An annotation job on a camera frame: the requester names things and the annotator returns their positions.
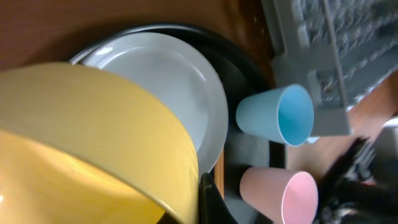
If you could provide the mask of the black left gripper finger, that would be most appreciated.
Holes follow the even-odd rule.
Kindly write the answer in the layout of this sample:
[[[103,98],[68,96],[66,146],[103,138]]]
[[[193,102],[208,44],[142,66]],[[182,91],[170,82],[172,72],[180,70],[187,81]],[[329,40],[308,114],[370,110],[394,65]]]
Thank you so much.
[[[203,173],[199,186],[201,224],[237,224],[209,173]]]

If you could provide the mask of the yellow bowl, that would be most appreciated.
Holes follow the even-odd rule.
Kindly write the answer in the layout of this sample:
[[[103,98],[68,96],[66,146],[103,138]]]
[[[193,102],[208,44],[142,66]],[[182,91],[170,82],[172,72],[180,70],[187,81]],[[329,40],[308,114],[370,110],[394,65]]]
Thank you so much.
[[[112,73],[1,73],[2,223],[197,223],[198,162],[177,117]]]

